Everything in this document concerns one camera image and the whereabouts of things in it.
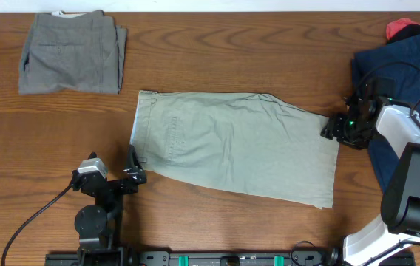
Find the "khaki beige shorts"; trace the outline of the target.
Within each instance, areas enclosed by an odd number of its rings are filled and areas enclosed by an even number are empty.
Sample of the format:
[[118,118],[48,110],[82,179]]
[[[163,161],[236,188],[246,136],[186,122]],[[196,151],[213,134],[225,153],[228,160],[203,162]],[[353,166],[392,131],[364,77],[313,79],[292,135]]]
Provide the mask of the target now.
[[270,94],[142,91],[131,143],[173,180],[331,208],[339,145],[321,136],[327,121]]

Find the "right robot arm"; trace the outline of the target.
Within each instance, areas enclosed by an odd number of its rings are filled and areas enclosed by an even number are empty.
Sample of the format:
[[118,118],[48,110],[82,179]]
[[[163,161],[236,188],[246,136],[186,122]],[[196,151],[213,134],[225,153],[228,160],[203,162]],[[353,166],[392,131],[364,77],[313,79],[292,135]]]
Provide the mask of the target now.
[[408,103],[383,96],[347,101],[347,113],[329,118],[321,136],[353,149],[380,137],[399,162],[383,193],[380,214],[346,236],[332,265],[403,265],[399,252],[420,246],[420,117]]

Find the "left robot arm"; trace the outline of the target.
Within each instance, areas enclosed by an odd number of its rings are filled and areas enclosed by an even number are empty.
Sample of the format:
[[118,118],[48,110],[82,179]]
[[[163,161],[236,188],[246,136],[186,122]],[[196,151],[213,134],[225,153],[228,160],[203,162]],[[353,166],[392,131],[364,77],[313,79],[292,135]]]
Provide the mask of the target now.
[[75,216],[79,265],[139,264],[132,249],[120,241],[123,197],[138,192],[138,186],[147,182],[133,145],[128,148],[123,171],[123,179],[108,180],[108,168],[93,152],[72,173],[72,190],[95,199],[94,204],[83,207]]

